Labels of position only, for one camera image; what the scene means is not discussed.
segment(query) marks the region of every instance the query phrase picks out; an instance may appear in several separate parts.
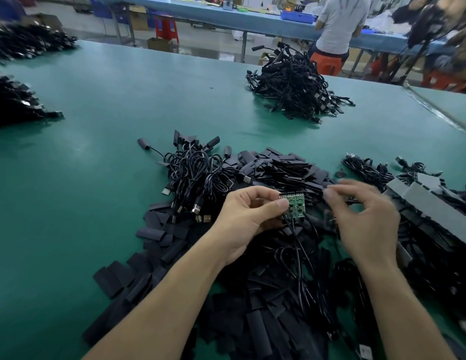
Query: hand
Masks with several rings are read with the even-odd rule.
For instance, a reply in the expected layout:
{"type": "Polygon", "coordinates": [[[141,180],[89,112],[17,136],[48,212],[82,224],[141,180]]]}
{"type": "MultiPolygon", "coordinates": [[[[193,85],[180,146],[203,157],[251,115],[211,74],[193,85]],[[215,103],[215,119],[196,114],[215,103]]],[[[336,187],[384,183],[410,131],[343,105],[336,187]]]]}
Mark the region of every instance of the hand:
{"type": "Polygon", "coordinates": [[[400,214],[388,197],[366,183],[344,179],[324,192],[336,217],[345,249],[359,270],[396,266],[396,242],[400,214]],[[362,202],[360,213],[348,208],[341,196],[362,202]]]}
{"type": "Polygon", "coordinates": [[[279,217],[289,206],[277,190],[252,186],[230,192],[218,219],[202,239],[209,240],[225,256],[225,265],[243,254],[253,237],[283,226],[279,217]]]}

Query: left hand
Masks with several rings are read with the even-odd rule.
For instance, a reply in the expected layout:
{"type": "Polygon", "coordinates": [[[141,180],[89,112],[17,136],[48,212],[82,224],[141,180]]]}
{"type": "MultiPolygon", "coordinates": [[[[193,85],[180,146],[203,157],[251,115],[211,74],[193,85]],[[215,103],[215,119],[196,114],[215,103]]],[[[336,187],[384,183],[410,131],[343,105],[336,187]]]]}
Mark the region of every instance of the left hand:
{"type": "Polygon", "coordinates": [[[280,216],[288,209],[287,199],[277,190],[252,186],[230,192],[218,219],[201,240],[208,240],[224,254],[225,265],[242,255],[253,237],[264,230],[283,226],[280,216]]]}

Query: circuit board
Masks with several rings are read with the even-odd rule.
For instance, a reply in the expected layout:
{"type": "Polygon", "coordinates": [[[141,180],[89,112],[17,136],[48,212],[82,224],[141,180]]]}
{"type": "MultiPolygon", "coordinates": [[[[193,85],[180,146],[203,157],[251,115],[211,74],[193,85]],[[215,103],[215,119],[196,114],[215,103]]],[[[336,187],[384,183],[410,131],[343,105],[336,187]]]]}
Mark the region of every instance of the circuit board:
{"type": "Polygon", "coordinates": [[[305,196],[303,193],[284,193],[280,198],[286,198],[290,202],[290,207],[284,213],[284,218],[288,222],[297,221],[305,217],[305,196]]]}

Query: right hand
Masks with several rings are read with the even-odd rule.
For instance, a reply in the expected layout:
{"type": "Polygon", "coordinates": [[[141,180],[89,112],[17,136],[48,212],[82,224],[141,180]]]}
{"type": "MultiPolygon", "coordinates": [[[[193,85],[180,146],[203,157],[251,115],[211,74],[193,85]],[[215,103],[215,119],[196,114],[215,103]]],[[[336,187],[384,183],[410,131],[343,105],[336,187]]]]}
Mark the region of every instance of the right hand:
{"type": "Polygon", "coordinates": [[[388,197],[366,183],[344,179],[324,192],[336,217],[342,243],[360,271],[396,266],[400,214],[388,197]],[[353,212],[342,196],[355,197],[364,210],[353,212]]]}

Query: white t-shirt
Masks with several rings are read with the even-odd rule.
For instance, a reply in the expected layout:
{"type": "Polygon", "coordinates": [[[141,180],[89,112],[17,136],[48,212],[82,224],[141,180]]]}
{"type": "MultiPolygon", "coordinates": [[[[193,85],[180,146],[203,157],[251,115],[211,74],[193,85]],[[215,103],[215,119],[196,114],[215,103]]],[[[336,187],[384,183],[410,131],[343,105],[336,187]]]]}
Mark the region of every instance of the white t-shirt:
{"type": "Polygon", "coordinates": [[[316,47],[325,53],[345,54],[352,34],[367,19],[371,0],[327,0],[318,20],[325,23],[316,47]]]}

